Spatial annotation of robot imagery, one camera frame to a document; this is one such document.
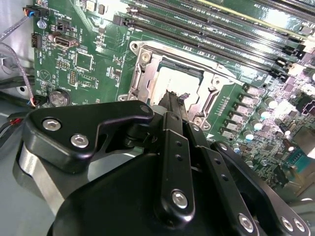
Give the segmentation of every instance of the black connector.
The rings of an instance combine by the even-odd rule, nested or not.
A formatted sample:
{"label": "black connector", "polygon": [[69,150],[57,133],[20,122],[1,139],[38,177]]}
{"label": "black connector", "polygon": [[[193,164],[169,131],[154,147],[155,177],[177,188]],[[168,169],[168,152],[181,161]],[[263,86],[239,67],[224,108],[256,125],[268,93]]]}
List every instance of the black connector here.
{"label": "black connector", "polygon": [[293,63],[291,61],[287,61],[286,59],[278,58],[276,60],[276,65],[287,71],[292,68]]}
{"label": "black connector", "polygon": [[42,36],[39,33],[31,34],[31,47],[37,49],[42,47]]}
{"label": "black connector", "polygon": [[275,69],[271,70],[269,72],[269,75],[271,75],[272,77],[274,77],[277,80],[281,80],[283,83],[285,83],[289,78],[289,76],[287,74],[285,74],[281,71],[275,70]]}
{"label": "black connector", "polygon": [[43,16],[49,16],[50,11],[49,9],[35,6],[35,5],[27,5],[26,7],[23,7],[23,10],[25,11],[26,15],[31,17],[43,17]]}
{"label": "black connector", "polygon": [[303,94],[296,106],[296,109],[304,116],[308,116],[309,114],[315,116],[315,99],[307,94]]}

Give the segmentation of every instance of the wire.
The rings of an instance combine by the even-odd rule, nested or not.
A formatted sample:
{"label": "wire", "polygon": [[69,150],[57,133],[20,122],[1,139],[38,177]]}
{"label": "wire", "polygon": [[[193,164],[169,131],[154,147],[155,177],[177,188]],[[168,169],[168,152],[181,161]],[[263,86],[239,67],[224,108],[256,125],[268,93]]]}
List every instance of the wire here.
{"label": "wire", "polygon": [[5,30],[1,35],[0,35],[0,42],[4,41],[10,34],[12,34],[18,27],[20,27],[26,20],[28,20],[29,17],[25,16],[23,17],[19,22]]}
{"label": "wire", "polygon": [[28,92],[29,92],[29,95],[30,95],[30,102],[31,102],[32,106],[35,107],[34,95],[33,95],[33,92],[32,92],[31,85],[30,85],[30,81],[29,81],[28,76],[26,75],[24,67],[21,65],[21,62],[20,62],[20,60],[18,58],[18,55],[16,54],[16,52],[10,46],[6,45],[5,43],[1,43],[0,42],[0,46],[5,47],[7,50],[9,50],[12,53],[14,59],[16,60],[17,66],[21,70],[21,73],[22,73],[22,76],[23,76],[23,79],[24,79],[24,82],[25,82],[25,86],[28,89]]}
{"label": "wire", "polygon": [[7,128],[11,125],[11,122],[7,122],[7,123],[4,123],[1,127],[0,127],[0,134]]}

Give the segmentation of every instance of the green circuit board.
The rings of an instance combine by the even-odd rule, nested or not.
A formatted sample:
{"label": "green circuit board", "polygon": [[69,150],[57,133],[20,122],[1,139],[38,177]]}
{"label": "green circuit board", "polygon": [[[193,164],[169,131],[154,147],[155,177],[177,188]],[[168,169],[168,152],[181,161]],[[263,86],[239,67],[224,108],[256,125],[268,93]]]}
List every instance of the green circuit board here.
{"label": "green circuit board", "polygon": [[[156,41],[214,61],[239,83],[220,91],[207,118],[211,128],[204,132],[205,136],[209,141],[237,143],[244,160],[252,161],[254,170],[273,185],[278,165],[297,165],[298,171],[303,171],[313,162],[298,147],[299,155],[286,149],[276,121],[280,119],[287,126],[296,124],[288,137],[290,141],[301,127],[313,127],[315,123],[314,116],[304,116],[296,110],[305,94],[315,95],[311,78],[315,67],[284,50],[298,48],[314,33],[314,15],[310,11],[315,9],[315,2],[278,2],[286,5],[284,11],[267,0],[210,0],[210,4],[199,0],[34,0],[37,6],[50,10],[49,16],[34,21],[34,33],[41,40],[34,49],[36,93],[48,96],[62,89],[70,95],[71,105],[117,101],[130,89],[137,61],[129,47],[132,41]],[[115,19],[132,25],[118,24]],[[47,27],[40,29],[38,21],[44,21]],[[60,28],[60,23],[66,24],[66,29]],[[75,39],[74,45],[58,45],[50,38],[56,33]],[[276,63],[279,58],[302,69],[288,75],[285,81],[279,80],[270,73],[287,73]],[[223,135],[235,103],[245,93],[244,85],[261,92],[253,95],[254,104],[249,105],[246,119],[232,135]],[[269,119],[260,119],[257,111],[266,108],[267,97],[274,98],[279,106],[269,110]],[[264,130],[252,129],[250,120],[254,118],[261,121]],[[246,130],[253,133],[254,140],[246,140]]]}

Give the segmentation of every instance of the black metal bracket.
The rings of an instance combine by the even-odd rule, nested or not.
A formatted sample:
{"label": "black metal bracket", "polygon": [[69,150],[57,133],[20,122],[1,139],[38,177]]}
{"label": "black metal bracket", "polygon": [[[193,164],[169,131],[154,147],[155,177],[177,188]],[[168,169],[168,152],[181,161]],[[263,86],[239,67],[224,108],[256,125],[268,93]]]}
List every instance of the black metal bracket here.
{"label": "black metal bracket", "polygon": [[[93,210],[110,207],[111,211],[116,211],[115,206],[122,203],[114,202],[115,196],[112,194],[118,194],[117,197],[121,198],[120,194],[124,193],[126,197],[145,201],[139,206],[123,203],[126,208],[132,209],[130,215],[144,217],[145,212],[154,222],[154,227],[150,223],[140,230],[145,232],[144,235],[160,232],[156,225],[161,222],[163,230],[164,227],[167,230],[181,230],[182,235],[190,235],[190,231],[186,234],[185,229],[202,226],[201,235],[206,235],[208,222],[204,220],[211,217],[205,212],[213,211],[218,212],[218,218],[223,222],[220,225],[223,235],[310,235],[303,220],[227,144],[214,143],[210,146],[201,129],[186,121],[185,106],[174,93],[167,92],[159,105],[164,111],[159,114],[154,114],[151,108],[140,101],[129,101],[40,109],[28,115],[19,165],[33,177],[46,200],[50,192],[45,191],[41,175],[61,196],[58,202],[53,203],[56,212],[59,207],[62,209],[56,218],[58,230],[62,229],[64,218],[69,218],[71,225],[76,227],[73,232],[88,235],[89,231],[81,220],[86,217],[89,220],[90,217],[97,218],[89,216]],[[130,161],[129,166],[126,163],[122,168],[88,183],[86,169],[98,152],[126,152],[134,146],[143,147],[144,154]],[[191,167],[195,164],[200,167],[203,182],[206,182],[204,190],[200,188],[200,175],[192,177]],[[150,166],[151,171],[146,169],[146,165]],[[142,187],[130,186],[132,181],[126,180],[133,173],[137,175],[137,181],[142,182]],[[143,179],[146,176],[150,176],[150,180]],[[74,192],[68,189],[65,191],[63,183],[72,181],[76,186]],[[115,181],[117,186],[113,186],[111,181]],[[207,196],[196,193],[195,186]],[[147,195],[137,192],[140,189],[147,189],[150,196],[154,192],[152,203],[151,200],[147,201]],[[212,208],[196,202],[196,195],[199,199],[210,198],[209,192],[218,197],[211,203]],[[113,206],[105,203],[105,196],[113,201]],[[82,204],[87,208],[73,208]],[[252,205],[255,206],[254,211],[249,207]],[[103,224],[102,221],[98,228],[101,229]],[[177,234],[178,231],[167,231],[167,235]]]}
{"label": "black metal bracket", "polygon": [[22,138],[32,154],[77,173],[110,143],[111,149],[126,149],[121,136],[113,142],[115,136],[131,124],[150,123],[153,117],[151,108],[140,101],[38,109],[28,115]]}
{"label": "black metal bracket", "polygon": [[221,154],[236,185],[247,203],[254,205],[252,214],[267,235],[310,235],[306,223],[237,155],[224,143],[211,148]]}

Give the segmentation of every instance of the black plastic arm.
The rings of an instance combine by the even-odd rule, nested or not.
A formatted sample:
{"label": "black plastic arm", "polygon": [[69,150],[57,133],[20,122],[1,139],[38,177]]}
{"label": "black plastic arm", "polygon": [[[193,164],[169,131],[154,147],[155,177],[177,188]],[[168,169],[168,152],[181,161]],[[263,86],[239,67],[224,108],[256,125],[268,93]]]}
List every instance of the black plastic arm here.
{"label": "black plastic arm", "polygon": [[[84,171],[96,152],[108,146],[120,130],[132,123],[150,123],[153,117],[151,108],[140,101],[39,109],[27,116],[22,139],[32,154],[63,171],[77,173]],[[43,124],[48,119],[61,127],[46,129]],[[87,147],[73,145],[71,137],[77,134],[87,138]],[[126,148],[122,142],[116,140],[112,148]]]}
{"label": "black plastic arm", "polygon": [[224,221],[227,221],[226,231],[231,235],[253,235],[259,232],[245,202],[237,189],[221,155],[210,149],[201,129],[193,123],[187,123],[187,136],[190,140],[192,158],[198,159],[203,173],[218,192],[221,207],[224,211]]}
{"label": "black plastic arm", "polygon": [[217,142],[211,149],[221,154],[235,174],[239,191],[253,203],[252,214],[257,216],[267,235],[311,235],[305,222],[229,146]]}

